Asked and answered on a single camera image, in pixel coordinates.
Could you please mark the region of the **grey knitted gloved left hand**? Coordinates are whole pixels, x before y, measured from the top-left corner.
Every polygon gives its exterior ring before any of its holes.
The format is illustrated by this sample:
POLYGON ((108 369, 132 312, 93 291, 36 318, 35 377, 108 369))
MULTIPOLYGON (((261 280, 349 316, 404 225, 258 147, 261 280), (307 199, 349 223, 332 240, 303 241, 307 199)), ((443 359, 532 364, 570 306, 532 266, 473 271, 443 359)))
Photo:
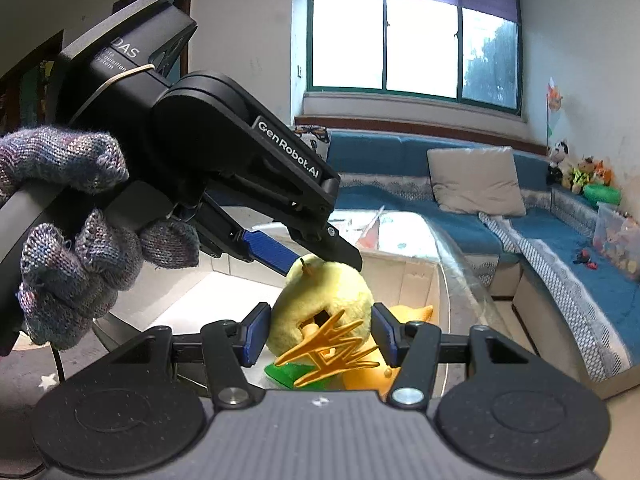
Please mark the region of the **grey knitted gloved left hand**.
MULTIPOLYGON (((128 177, 118 142, 104 132, 39 127, 1 140, 4 202, 27 180, 98 194, 128 177)), ((54 224, 44 222, 30 230, 21 249, 22 281, 16 298, 26 333, 40 346, 73 348, 93 320, 114 307, 119 293, 134 286, 143 263, 186 269, 197 266, 198 260, 196 229, 174 219, 156 219, 132 230, 115 226, 95 209, 72 242, 54 224)))

